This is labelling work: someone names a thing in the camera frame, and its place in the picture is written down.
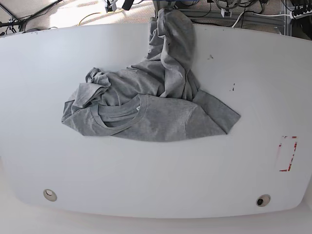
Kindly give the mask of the grey T-shirt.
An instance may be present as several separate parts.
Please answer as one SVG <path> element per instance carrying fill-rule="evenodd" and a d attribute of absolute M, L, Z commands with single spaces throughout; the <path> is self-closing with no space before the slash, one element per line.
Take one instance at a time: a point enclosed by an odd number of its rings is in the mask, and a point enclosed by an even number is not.
<path fill-rule="evenodd" d="M 194 49 L 191 20 L 159 10 L 144 60 L 116 72 L 93 68 L 65 103 L 62 124 L 83 136 L 153 142 L 228 134 L 240 115 L 200 90 Z"/>

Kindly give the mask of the left table grommet hole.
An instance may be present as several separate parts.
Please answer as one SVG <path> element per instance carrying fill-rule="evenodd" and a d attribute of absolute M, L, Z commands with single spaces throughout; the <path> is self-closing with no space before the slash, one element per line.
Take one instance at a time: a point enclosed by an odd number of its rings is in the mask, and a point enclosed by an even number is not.
<path fill-rule="evenodd" d="M 56 193 L 50 189 L 43 190 L 43 196 L 51 202 L 55 202 L 57 200 Z"/>

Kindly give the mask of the table grommet hole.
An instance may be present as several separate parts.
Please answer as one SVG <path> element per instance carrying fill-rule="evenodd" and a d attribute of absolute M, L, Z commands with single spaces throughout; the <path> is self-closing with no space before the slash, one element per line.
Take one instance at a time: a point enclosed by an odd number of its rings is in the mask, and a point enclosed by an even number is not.
<path fill-rule="evenodd" d="M 256 200 L 256 205 L 258 207 L 265 207 L 269 204 L 271 200 L 270 195 L 261 195 L 257 200 Z"/>
<path fill-rule="evenodd" d="M 55 202 L 57 200 L 56 193 L 50 189 L 43 190 L 43 196 L 51 202 Z"/>

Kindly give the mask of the red tape rectangle marker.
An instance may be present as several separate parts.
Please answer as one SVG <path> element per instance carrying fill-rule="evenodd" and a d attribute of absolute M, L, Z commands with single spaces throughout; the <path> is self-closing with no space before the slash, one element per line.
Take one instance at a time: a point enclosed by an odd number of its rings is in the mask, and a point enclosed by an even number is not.
<path fill-rule="evenodd" d="M 290 171 L 298 143 L 297 136 L 282 136 L 278 146 L 276 168 L 280 172 Z"/>

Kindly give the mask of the right table grommet hole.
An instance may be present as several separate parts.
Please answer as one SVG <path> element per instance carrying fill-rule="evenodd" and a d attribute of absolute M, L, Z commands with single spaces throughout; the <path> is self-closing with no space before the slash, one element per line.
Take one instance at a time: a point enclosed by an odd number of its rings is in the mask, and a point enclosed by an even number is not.
<path fill-rule="evenodd" d="M 261 195 L 257 200 L 256 200 L 256 205 L 258 207 L 265 207 L 269 204 L 271 200 L 270 195 Z"/>

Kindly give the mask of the white power strip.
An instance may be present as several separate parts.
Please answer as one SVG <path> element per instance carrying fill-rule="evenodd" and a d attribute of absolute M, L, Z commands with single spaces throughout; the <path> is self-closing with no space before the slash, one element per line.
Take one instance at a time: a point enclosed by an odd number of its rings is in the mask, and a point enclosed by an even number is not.
<path fill-rule="evenodd" d="M 298 6 L 297 8 L 294 8 L 290 13 L 290 18 L 297 20 L 311 15 L 312 7 L 310 5 L 304 5 L 302 7 Z"/>

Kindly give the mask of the black tripod legs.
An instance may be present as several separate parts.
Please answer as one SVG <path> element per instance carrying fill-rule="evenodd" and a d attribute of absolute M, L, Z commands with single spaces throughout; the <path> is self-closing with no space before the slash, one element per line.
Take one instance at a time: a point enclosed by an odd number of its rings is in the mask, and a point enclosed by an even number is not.
<path fill-rule="evenodd" d="M 8 22 L 0 22 L 1 28 L 6 28 L 4 31 L 0 33 L 0 36 L 6 36 L 8 34 L 8 30 L 10 30 L 13 34 L 17 33 L 15 26 L 18 27 L 19 32 L 24 32 L 26 25 L 29 21 L 34 20 L 38 17 L 46 15 L 54 6 L 61 3 L 62 0 L 57 0 L 52 2 L 51 4 L 45 6 L 44 8 L 38 10 L 37 12 L 24 16 L 24 17 L 17 17 L 15 16 L 8 8 L 6 8 L 3 4 L 0 4 L 0 9 L 3 10 L 10 16 Z"/>

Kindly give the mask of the aluminium frame stand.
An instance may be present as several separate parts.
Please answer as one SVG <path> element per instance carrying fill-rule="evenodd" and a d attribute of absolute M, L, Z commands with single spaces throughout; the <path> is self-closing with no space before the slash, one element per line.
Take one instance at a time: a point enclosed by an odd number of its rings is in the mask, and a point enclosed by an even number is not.
<path fill-rule="evenodd" d="M 175 0 L 153 0 L 153 5 L 155 9 L 155 16 L 158 17 L 158 12 L 162 8 L 166 9 L 178 9 Z"/>

